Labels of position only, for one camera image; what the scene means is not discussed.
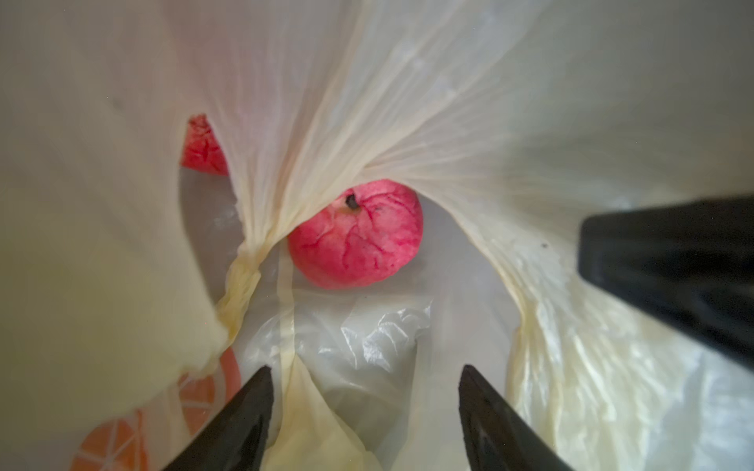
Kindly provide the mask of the red ball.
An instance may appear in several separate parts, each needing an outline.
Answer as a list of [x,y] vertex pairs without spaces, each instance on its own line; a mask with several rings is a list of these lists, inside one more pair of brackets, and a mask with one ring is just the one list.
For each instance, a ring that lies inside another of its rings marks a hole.
[[346,190],[288,236],[294,265],[319,288],[363,288],[418,254],[423,212],[416,192],[389,180]]

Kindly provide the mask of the yellow knotted plastic bag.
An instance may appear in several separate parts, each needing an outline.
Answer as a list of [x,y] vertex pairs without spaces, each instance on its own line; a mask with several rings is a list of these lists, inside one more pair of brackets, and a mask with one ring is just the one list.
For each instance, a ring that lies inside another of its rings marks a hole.
[[[326,290],[288,236],[417,193]],[[266,470],[465,470],[474,365],[577,470],[749,470],[753,377],[588,286],[586,217],[753,190],[749,1],[5,1],[1,466],[156,470],[275,387]]]

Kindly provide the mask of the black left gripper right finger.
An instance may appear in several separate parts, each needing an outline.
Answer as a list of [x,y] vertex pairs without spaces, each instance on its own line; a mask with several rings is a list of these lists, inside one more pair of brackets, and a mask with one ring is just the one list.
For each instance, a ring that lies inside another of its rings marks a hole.
[[471,365],[461,372],[459,417],[471,471],[571,471]]

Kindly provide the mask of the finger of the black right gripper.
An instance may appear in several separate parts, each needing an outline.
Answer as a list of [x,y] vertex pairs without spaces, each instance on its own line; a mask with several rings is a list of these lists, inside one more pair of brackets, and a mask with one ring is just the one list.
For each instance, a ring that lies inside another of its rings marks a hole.
[[580,226],[587,283],[753,367],[753,198],[594,215]]

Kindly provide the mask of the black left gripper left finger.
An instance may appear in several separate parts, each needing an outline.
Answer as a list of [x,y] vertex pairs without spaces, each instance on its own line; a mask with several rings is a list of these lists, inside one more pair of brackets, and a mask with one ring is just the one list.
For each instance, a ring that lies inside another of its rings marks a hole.
[[263,366],[165,471],[259,471],[273,405],[272,369]]

